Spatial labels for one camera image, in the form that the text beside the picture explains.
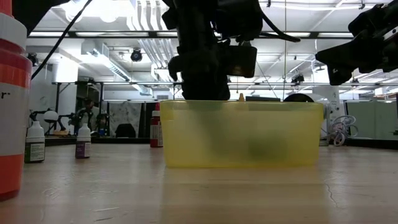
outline fluorescent light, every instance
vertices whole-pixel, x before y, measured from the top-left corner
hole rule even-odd
[[[148,32],[76,32],[79,37],[148,37]]]
[[[173,85],[172,82],[133,82],[140,85]]]
[[[104,32],[77,32],[76,35],[79,37],[95,37],[97,35],[103,35]]]
[[[216,37],[221,37],[221,34],[214,32],[214,35]],[[157,32],[157,36],[158,37],[176,37],[177,36],[177,32],[162,32],[162,31],[158,31]]]
[[[311,33],[309,32],[287,32],[287,35],[291,35],[292,37],[309,37]]]
[[[31,32],[29,37],[60,37],[62,34],[63,32]]]
[[[354,37],[352,33],[349,32],[327,32],[320,33],[318,37]]]
[[[237,82],[237,83],[228,83],[228,85],[255,85],[256,83],[251,83],[251,82]]]
[[[129,85],[130,83],[120,83],[120,82],[109,82],[109,83],[104,83],[104,85]]]
[[[277,7],[282,9],[302,10],[302,11],[336,11],[336,10],[351,10],[358,9],[359,6],[346,6],[346,7],[302,7],[302,6],[285,6],[279,2],[272,3],[271,7]],[[266,4],[260,3],[260,6],[265,7]],[[374,5],[366,5],[365,8],[372,8]]]
[[[176,37],[177,32],[158,32],[157,35],[159,37]]]

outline table surface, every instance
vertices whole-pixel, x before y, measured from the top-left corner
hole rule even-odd
[[[398,152],[324,147],[316,167],[168,169],[162,149],[48,147],[0,223],[398,223]]]

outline camera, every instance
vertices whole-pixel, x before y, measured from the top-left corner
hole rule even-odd
[[[133,62],[140,62],[142,60],[141,49],[134,49],[130,58]]]

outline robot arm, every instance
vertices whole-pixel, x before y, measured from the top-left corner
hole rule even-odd
[[[75,117],[74,113],[68,114],[68,115],[60,115],[58,116],[58,124],[60,125],[60,130],[61,131],[65,131],[66,128],[64,127],[64,125],[62,124],[62,118],[69,118],[69,119],[73,119]]]
[[[29,35],[52,6],[68,1],[13,0],[14,17],[27,27]],[[260,35],[300,41],[276,28],[258,0],[163,1],[169,10],[162,18],[168,29],[177,30],[179,41],[178,56],[170,60],[169,73],[174,80],[177,72],[182,73],[183,96],[187,100],[228,100],[227,75],[254,76],[257,49],[249,41]],[[277,35],[262,32],[263,20]],[[214,32],[221,34],[221,39]],[[230,38],[239,45],[230,45]]]
[[[340,85],[351,78],[355,69],[371,73],[375,69],[391,72],[398,68],[398,0],[377,4],[362,12],[349,25],[354,36],[351,42],[322,50],[318,61],[328,66],[331,85]]]

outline translucent plastic container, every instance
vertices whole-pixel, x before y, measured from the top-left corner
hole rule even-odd
[[[323,105],[163,101],[169,167],[285,167],[318,159]]]

